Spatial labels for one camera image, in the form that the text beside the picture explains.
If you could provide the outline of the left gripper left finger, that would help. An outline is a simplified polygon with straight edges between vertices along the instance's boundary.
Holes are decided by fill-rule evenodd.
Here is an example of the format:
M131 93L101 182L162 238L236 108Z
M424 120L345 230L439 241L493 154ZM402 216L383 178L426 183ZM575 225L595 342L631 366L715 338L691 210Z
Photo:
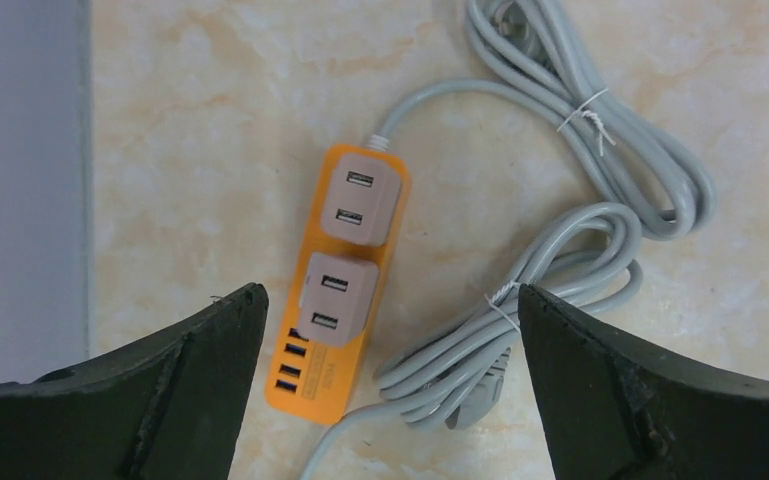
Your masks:
M0 479L225 479L263 341L257 283L91 360L0 384Z

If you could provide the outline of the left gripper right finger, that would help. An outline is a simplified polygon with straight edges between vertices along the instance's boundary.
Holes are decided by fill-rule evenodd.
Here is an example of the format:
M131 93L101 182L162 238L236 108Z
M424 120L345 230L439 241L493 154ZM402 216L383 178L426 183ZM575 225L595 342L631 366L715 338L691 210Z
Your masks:
M693 360L533 286L518 316L559 479L769 479L769 381Z

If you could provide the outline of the pink plug orange strip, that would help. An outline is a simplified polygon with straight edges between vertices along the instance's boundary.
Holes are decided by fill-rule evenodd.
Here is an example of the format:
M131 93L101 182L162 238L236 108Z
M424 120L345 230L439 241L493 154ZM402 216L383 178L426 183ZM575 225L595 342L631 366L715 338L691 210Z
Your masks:
M401 176L387 162L358 153L343 155L330 177L321 228L356 245L383 245L401 187Z
M304 277L297 331L328 346L349 344L366 326L379 273L369 260L314 253Z

